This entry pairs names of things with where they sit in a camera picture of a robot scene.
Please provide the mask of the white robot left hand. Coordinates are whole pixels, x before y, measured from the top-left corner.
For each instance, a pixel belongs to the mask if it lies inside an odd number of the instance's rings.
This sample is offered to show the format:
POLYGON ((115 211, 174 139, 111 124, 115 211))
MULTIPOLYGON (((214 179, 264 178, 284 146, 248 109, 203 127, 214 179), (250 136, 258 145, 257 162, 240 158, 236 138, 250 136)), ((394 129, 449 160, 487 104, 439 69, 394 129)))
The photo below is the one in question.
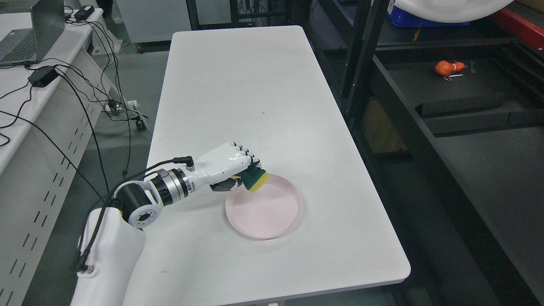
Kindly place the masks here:
POLYGON ((261 168, 260 159, 247 148, 227 142, 194 159, 193 170, 185 173, 193 190, 204 185, 216 185, 216 190, 232 190, 247 168, 261 168))

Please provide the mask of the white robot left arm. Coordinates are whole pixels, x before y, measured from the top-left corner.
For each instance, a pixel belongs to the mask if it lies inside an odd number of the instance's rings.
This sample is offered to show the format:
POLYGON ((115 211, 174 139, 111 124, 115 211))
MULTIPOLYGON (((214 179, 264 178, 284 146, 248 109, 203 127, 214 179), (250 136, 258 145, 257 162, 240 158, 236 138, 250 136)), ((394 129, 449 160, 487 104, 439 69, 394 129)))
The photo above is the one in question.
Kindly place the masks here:
POLYGON ((120 306, 143 251, 143 228, 165 205, 196 189, 192 167, 158 171, 145 181, 119 184, 104 203, 92 209, 80 236, 74 262, 77 274, 72 306, 120 306))

